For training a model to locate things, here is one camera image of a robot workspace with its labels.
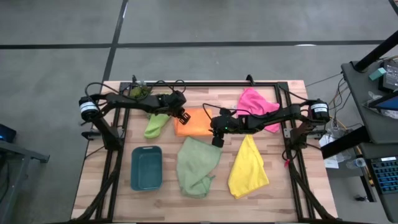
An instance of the keyboard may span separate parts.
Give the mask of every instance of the keyboard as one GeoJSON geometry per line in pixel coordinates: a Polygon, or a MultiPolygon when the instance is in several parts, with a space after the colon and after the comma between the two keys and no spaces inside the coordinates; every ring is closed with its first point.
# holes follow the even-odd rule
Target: keyboard
{"type": "Polygon", "coordinates": [[[396,157],[370,159],[381,194],[398,193],[398,160],[396,157]]]}

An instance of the light green cloth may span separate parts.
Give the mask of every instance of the light green cloth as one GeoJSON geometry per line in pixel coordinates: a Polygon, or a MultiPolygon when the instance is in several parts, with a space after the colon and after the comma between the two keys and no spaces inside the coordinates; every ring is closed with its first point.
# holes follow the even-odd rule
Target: light green cloth
{"type": "Polygon", "coordinates": [[[169,119],[170,116],[166,114],[151,114],[147,129],[145,129],[144,137],[147,139],[152,139],[159,136],[160,132],[162,131],[162,127],[167,123],[169,119]]]}
{"type": "Polygon", "coordinates": [[[221,148],[187,137],[177,156],[177,177],[181,193],[203,198],[210,190],[213,177],[208,174],[217,166],[221,148]]]}

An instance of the yellow microfiber towel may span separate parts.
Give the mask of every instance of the yellow microfiber towel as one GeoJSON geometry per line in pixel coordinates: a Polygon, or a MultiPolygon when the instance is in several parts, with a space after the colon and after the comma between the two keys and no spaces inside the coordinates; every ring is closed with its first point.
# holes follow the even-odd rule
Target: yellow microfiber towel
{"type": "Polygon", "coordinates": [[[263,165],[253,136],[246,135],[228,179],[229,191],[236,199],[269,184],[263,165]]]}

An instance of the orange cloth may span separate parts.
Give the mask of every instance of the orange cloth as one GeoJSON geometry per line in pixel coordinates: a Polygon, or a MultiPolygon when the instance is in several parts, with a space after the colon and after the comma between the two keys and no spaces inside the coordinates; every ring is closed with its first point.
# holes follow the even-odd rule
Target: orange cloth
{"type": "MultiPolygon", "coordinates": [[[[206,109],[211,117],[211,109],[206,109]]],[[[213,133],[209,131],[210,119],[207,117],[205,110],[202,108],[185,109],[191,118],[186,125],[180,123],[178,118],[174,119],[174,130],[176,136],[212,136],[213,133]]]]}

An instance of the gray floor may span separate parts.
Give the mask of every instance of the gray floor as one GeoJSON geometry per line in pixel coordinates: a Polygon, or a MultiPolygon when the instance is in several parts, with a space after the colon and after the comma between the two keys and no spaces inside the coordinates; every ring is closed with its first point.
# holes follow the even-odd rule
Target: gray floor
{"type": "MultiPolygon", "coordinates": [[[[121,0],[0,0],[0,45],[110,43],[120,6],[121,0]]],[[[124,19],[120,42],[375,40],[398,29],[386,0],[132,0],[124,19]]],[[[109,79],[242,80],[252,74],[311,83],[374,47],[118,49],[109,79]]],[[[87,83],[101,81],[108,52],[0,50],[0,123],[18,131],[21,146],[51,154],[46,165],[32,163],[12,223],[69,219],[87,144],[78,99],[87,83]]],[[[330,100],[339,79],[309,87],[308,95],[330,100]]],[[[346,125],[361,121],[352,98],[338,118],[346,125]]],[[[363,194],[359,178],[330,182],[340,218],[389,223],[380,203],[353,200],[363,194]]]]}

